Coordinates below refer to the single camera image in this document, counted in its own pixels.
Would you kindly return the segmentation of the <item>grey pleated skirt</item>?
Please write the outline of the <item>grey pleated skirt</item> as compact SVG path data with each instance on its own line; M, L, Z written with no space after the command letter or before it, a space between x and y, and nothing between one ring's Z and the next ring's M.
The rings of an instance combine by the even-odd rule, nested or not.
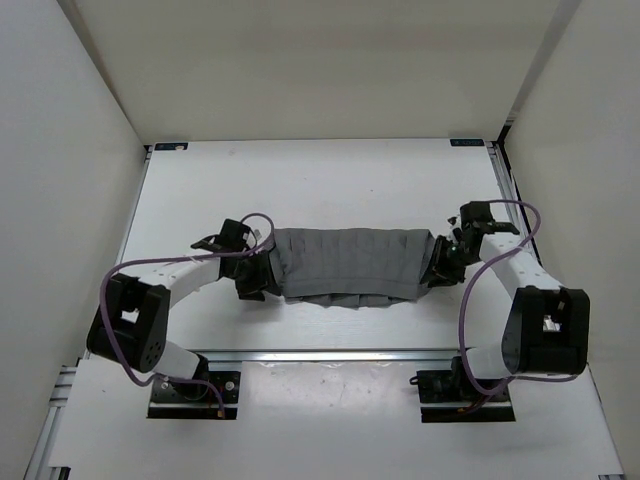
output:
M387 307L429 291L427 229L278 229L271 268L282 296L323 307Z

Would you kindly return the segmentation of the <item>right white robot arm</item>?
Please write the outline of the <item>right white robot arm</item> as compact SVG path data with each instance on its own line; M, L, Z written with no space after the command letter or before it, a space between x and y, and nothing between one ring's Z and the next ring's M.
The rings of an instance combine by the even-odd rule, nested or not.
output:
M495 220L448 220L450 233L436 239L422 282L430 288L466 285L460 319L466 319L471 289L491 271L511 299L499 340L482 347L461 346L463 366L449 375L460 399L480 393L486 380L539 380L581 374L586 366L590 300L547 273L521 245L517 228Z

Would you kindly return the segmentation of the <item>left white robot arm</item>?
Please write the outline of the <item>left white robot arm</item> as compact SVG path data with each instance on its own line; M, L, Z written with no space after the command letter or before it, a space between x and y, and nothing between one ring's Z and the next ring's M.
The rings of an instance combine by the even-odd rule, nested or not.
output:
M269 259L274 234L250 247L247 240L254 236L249 226L234 223L231 229L195 242L192 248L200 255L115 266L102 281L87 350L119 363L139 386L149 382L136 374L150 373L167 378L188 400L205 396L210 377L204 358L167 340L169 313L178 302L221 278L247 278L245 266L256 272Z

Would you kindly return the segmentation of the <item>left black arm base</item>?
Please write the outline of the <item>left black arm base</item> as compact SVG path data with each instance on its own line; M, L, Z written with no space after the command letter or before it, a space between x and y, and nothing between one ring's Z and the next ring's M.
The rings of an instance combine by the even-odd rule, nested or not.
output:
M237 419L241 370L199 366L199 379L206 382L185 384L167 378L152 384L147 408L148 419L226 420Z

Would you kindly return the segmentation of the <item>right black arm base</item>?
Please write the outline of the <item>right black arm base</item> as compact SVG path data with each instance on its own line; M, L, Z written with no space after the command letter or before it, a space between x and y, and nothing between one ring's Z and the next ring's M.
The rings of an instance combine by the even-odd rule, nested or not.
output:
M467 378L459 356L448 370L418 370L409 384L417 389L423 424L516 421L508 388L491 397L481 394Z

